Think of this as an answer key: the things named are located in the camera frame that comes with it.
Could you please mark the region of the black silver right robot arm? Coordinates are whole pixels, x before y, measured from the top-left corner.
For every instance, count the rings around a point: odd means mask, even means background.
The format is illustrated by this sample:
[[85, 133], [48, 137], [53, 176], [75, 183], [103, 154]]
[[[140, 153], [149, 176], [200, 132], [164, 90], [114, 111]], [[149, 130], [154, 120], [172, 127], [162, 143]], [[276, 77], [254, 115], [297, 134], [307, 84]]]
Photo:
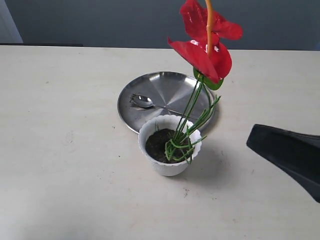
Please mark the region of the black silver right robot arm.
[[247, 147], [280, 168], [320, 201], [320, 136], [254, 124]]

